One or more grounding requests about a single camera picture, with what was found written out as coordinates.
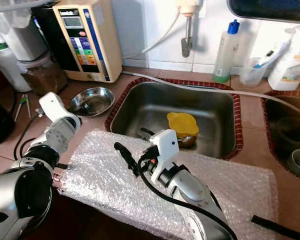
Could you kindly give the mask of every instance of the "bubble wrap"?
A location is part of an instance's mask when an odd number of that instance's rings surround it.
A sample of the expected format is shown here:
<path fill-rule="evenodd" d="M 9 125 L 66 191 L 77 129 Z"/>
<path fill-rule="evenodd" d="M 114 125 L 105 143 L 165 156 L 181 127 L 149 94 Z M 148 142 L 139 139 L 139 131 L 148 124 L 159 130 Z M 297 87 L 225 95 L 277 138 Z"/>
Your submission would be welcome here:
<path fill-rule="evenodd" d="M 61 177 L 60 194 L 90 205 L 108 216 L 165 239 L 190 239 L 182 216 L 135 178 L 114 143 L 135 160 L 149 142 L 100 130 L 89 132 Z M 206 183 L 239 240 L 274 240 L 277 235 L 250 222 L 253 214 L 277 221 L 278 193 L 271 170 L 180 152 L 174 159 Z M 161 185 L 156 186 L 165 192 Z"/>

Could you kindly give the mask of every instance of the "blue bottle cap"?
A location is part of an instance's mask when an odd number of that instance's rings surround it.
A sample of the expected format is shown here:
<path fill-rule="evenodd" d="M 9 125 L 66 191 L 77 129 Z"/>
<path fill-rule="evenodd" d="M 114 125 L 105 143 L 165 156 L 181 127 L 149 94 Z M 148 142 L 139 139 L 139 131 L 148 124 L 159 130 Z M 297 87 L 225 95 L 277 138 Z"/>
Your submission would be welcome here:
<path fill-rule="evenodd" d="M 229 23 L 228 34 L 236 34 L 238 32 L 240 23 L 235 19 L 233 22 Z"/>

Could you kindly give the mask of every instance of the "yellow lid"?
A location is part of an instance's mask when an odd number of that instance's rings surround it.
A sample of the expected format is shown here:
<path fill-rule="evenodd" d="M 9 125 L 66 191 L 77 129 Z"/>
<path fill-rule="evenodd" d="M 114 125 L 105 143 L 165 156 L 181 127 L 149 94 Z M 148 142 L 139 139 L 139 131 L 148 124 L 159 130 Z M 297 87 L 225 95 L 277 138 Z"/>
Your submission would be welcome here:
<path fill-rule="evenodd" d="M 169 128 L 175 130 L 177 137 L 196 136 L 199 133 L 196 119 L 188 113 L 169 112 L 166 115 Z"/>

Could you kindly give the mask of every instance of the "display screen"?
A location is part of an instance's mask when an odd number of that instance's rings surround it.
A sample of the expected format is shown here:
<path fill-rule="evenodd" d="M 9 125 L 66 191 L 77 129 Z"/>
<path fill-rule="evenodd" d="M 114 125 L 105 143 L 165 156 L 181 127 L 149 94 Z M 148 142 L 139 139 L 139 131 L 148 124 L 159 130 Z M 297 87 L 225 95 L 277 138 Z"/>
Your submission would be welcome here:
<path fill-rule="evenodd" d="M 82 27 L 80 17 L 63 17 L 64 24 L 68 27 Z"/>

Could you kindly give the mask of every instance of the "white hose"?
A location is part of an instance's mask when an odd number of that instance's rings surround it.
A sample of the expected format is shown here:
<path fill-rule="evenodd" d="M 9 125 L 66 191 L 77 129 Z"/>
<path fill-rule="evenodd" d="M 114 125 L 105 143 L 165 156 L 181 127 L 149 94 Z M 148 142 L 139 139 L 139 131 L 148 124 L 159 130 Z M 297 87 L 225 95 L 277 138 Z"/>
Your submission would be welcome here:
<path fill-rule="evenodd" d="M 178 18 L 180 16 L 180 7 L 177 7 L 177 11 L 174 17 L 174 20 L 172 22 L 172 24 L 169 26 L 169 28 L 164 32 L 164 34 L 159 38 L 158 41 L 156 41 L 155 43 L 153 43 L 151 46 L 148 46 L 147 48 L 141 50 L 138 53 L 132 54 L 132 55 L 128 55 L 128 56 L 123 56 L 123 59 L 129 59 L 129 58 L 133 58 L 135 56 L 138 56 L 140 54 L 144 54 L 146 52 L 148 52 L 149 50 L 153 49 L 155 46 L 157 46 L 159 43 L 161 43 L 161 41 L 167 36 L 167 34 L 171 31 L 171 29 L 174 27 L 174 25 L 176 24 Z"/>
<path fill-rule="evenodd" d="M 0 13 L 18 10 L 18 9 L 34 8 L 53 1 L 54 0 L 36 0 L 32 2 L 19 3 L 19 4 L 9 5 L 9 6 L 0 6 Z"/>
<path fill-rule="evenodd" d="M 300 109 L 293 106 L 292 104 L 290 104 L 286 101 L 283 101 L 283 100 L 281 100 L 277 97 L 269 96 L 269 95 L 262 94 L 262 93 L 255 93 L 255 92 L 248 92 L 248 91 L 236 91 L 236 90 L 223 90 L 223 89 L 217 89 L 217 88 L 199 88 L 199 87 L 175 84 L 175 83 L 164 81 L 162 79 L 159 79 L 159 78 L 156 78 L 156 77 L 153 77 L 153 76 L 148 76 L 148 75 L 135 73 L 135 72 L 122 71 L 122 73 L 123 74 L 128 74 L 128 75 L 133 75 L 133 76 L 138 76 L 138 77 L 143 77 L 143 78 L 147 78 L 147 79 L 151 79 L 151 80 L 154 80 L 156 82 L 166 84 L 166 85 L 169 85 L 169 86 L 172 86 L 172 87 L 180 88 L 180 89 L 187 89 L 187 90 L 199 91 L 199 92 L 209 92 L 209 93 L 238 94 L 238 95 L 246 95 L 246 96 L 253 96 L 253 97 L 258 97 L 258 98 L 263 98 L 263 99 L 269 99 L 269 100 L 275 101 L 277 103 L 283 104 L 283 105 L 295 110 L 296 112 L 298 112 L 300 114 Z"/>

